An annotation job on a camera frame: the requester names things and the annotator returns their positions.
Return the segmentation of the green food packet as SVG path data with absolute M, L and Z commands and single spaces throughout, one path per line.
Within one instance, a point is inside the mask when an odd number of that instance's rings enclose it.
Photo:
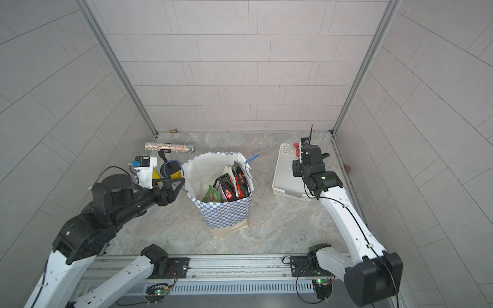
M 209 185 L 209 188 L 202 201 L 204 203 L 221 203 L 222 199 L 218 190 L 215 189 L 212 185 Z

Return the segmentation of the blue checkered paper bag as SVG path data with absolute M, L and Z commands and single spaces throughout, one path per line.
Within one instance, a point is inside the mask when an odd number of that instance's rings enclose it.
M 254 185 L 249 161 L 239 152 L 209 152 L 181 164 L 167 160 L 163 178 L 184 178 L 183 190 L 195 204 L 214 238 L 248 227 Z

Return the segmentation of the black red condiment packet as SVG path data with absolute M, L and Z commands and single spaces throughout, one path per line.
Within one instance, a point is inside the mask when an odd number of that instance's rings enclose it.
M 248 186 L 245 175 L 241 169 L 239 162 L 234 162 L 232 167 L 232 173 L 236 181 L 236 188 L 238 190 L 239 199 L 246 198 L 250 196 L 250 188 Z

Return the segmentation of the clear red label packet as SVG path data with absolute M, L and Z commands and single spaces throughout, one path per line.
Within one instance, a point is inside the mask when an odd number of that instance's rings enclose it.
M 300 158 L 300 143 L 297 142 L 297 143 L 294 143 L 293 144 L 293 147 L 295 148 L 295 156 L 296 158 Z

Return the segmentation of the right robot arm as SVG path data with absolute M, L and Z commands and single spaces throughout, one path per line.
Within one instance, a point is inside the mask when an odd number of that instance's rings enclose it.
M 303 143 L 299 158 L 293 161 L 294 177 L 302 178 L 306 194 L 321 202 L 334 219 L 348 247 L 345 256 L 327 245 L 310 248 L 308 258 L 315 271 L 333 274 L 344 282 L 352 301 L 358 306 L 373 304 L 399 294 L 403 261 L 389 253 L 365 225 L 333 171 L 326 170 L 317 145 Z

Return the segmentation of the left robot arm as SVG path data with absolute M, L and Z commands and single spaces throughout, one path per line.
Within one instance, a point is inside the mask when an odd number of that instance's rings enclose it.
M 126 268 L 95 290 L 74 299 L 80 279 L 124 224 L 143 216 L 154 205 L 173 203 L 185 179 L 162 167 L 154 178 L 156 157 L 137 156 L 128 169 L 107 178 L 98 177 L 91 187 L 93 200 L 60 229 L 42 277 L 26 307 L 110 307 L 127 291 L 148 278 L 160 281 L 148 288 L 145 299 L 159 303 L 187 273 L 189 260 L 172 260 L 157 245 L 144 248 Z

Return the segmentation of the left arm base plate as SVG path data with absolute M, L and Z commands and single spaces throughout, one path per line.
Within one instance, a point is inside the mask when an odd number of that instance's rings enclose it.
M 186 278 L 190 258 L 172 257 L 158 261 L 149 279 Z

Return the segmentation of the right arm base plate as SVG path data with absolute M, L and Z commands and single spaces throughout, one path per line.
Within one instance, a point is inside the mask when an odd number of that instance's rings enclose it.
M 330 277 L 332 273 L 317 268 L 310 263 L 307 255 L 288 255 L 282 258 L 282 263 L 291 269 L 291 276 L 296 277 Z

